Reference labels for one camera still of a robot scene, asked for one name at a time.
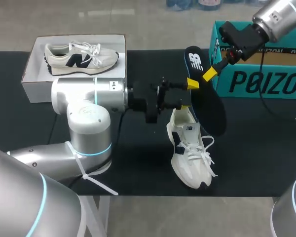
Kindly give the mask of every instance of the shoe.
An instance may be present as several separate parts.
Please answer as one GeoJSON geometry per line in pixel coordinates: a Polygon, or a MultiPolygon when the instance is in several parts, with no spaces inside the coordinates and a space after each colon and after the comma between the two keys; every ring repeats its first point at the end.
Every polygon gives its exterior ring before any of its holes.
{"type": "Polygon", "coordinates": [[[191,188],[208,187],[212,176],[217,176],[210,167],[214,162],[206,151],[214,143],[214,138],[201,136],[200,125],[188,108],[173,110],[167,131],[174,146],[171,165],[176,175],[191,188]],[[211,138],[213,141],[204,147],[204,138],[211,138]]]}
{"type": "Polygon", "coordinates": [[[95,75],[109,70],[118,60],[118,53],[101,48],[100,44],[72,42],[63,46],[47,44],[45,60],[53,76],[85,73],[95,75]]]}

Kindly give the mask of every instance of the white shoe box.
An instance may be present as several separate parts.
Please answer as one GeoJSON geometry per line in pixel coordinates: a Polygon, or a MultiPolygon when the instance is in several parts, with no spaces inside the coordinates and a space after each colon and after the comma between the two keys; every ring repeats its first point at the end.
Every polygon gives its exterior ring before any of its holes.
{"type": "Polygon", "coordinates": [[[58,78],[126,78],[126,42],[124,35],[71,35],[38,37],[26,64],[22,85],[31,103],[51,102],[51,85],[58,78]],[[53,76],[48,72],[44,59],[45,45],[65,45],[72,41],[101,44],[101,48],[113,49],[119,54],[117,64],[110,70],[97,75],[75,73],[53,76]]]}

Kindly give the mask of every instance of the black insole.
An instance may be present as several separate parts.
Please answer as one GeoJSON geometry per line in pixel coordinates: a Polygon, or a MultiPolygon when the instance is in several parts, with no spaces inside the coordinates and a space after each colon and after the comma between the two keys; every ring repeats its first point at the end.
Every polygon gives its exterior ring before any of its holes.
{"type": "Polygon", "coordinates": [[[198,121],[209,134],[223,135],[227,124],[224,105],[212,82],[203,79],[210,68],[208,57],[199,47],[191,46],[184,51],[184,58],[189,77],[199,83],[199,89],[191,90],[192,107],[198,121]]]}

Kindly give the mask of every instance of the gray floor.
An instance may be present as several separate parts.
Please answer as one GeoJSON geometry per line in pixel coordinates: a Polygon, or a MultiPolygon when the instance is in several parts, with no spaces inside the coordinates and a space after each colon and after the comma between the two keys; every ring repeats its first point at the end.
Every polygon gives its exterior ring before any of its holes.
{"type": "MultiPolygon", "coordinates": [[[[209,47],[215,20],[257,8],[171,12],[165,0],[0,0],[0,51],[30,51],[37,36],[126,34],[128,49],[209,47]]],[[[272,198],[114,197],[109,237],[269,237],[272,198]]]]}
{"type": "Polygon", "coordinates": [[[113,197],[108,237],[270,237],[272,198],[113,197]]]}
{"type": "Polygon", "coordinates": [[[165,0],[0,0],[0,50],[29,51],[37,36],[126,34],[128,49],[208,47],[215,20],[251,20],[257,8],[173,12],[165,0]]]}

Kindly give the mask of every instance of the metal frame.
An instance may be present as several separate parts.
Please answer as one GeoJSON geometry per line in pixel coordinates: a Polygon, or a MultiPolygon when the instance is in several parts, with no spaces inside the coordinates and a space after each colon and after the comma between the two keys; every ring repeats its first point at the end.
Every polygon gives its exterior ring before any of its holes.
{"type": "Polygon", "coordinates": [[[97,208],[93,196],[80,196],[86,211],[87,228],[91,237],[107,237],[110,196],[100,196],[97,208]]]}

